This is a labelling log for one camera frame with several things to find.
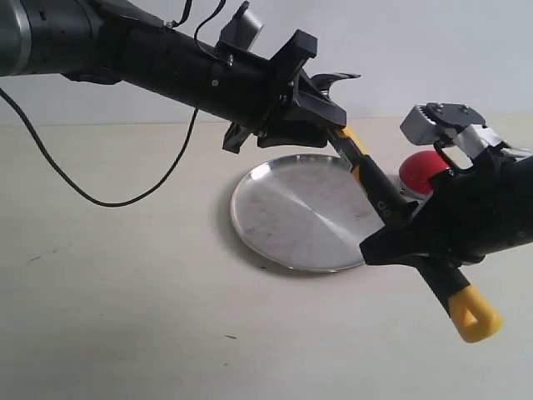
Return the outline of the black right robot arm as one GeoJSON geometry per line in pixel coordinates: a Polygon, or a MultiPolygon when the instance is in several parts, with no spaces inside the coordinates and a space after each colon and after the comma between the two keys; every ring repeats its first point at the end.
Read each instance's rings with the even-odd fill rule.
{"type": "Polygon", "coordinates": [[[486,149],[459,174],[431,177],[432,194],[399,227],[361,244],[370,265],[422,256],[476,264],[532,241],[532,160],[486,149]]]}

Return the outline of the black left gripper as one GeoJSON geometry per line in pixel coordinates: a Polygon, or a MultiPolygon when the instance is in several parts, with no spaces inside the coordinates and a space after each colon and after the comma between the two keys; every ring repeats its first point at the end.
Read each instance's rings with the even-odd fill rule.
{"type": "Polygon", "coordinates": [[[310,77],[303,69],[317,54],[317,38],[297,30],[269,59],[238,51],[232,67],[212,79],[208,112],[231,123],[222,148],[239,153],[257,136],[257,146],[323,148],[329,128],[346,126],[346,111],[330,98],[331,86],[346,73],[310,77]],[[281,121],[291,97],[291,121],[281,121]]]}

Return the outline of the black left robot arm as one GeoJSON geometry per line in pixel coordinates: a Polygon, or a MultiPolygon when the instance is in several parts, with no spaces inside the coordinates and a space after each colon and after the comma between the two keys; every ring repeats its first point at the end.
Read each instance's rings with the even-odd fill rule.
{"type": "Polygon", "coordinates": [[[317,40],[303,31],[268,59],[253,54],[261,28],[249,2],[209,46],[128,1],[4,1],[1,74],[131,83],[227,120],[231,153],[252,135],[261,148],[324,147],[346,126],[328,96],[338,76],[306,74],[317,40]]]}

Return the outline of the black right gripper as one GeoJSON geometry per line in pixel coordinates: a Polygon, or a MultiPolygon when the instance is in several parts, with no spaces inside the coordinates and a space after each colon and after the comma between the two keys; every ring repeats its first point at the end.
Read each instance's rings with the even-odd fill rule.
{"type": "Polygon", "coordinates": [[[409,250],[447,251],[463,263],[532,242],[532,159],[487,148],[471,167],[431,179],[433,193],[414,212],[428,239],[409,250]]]}

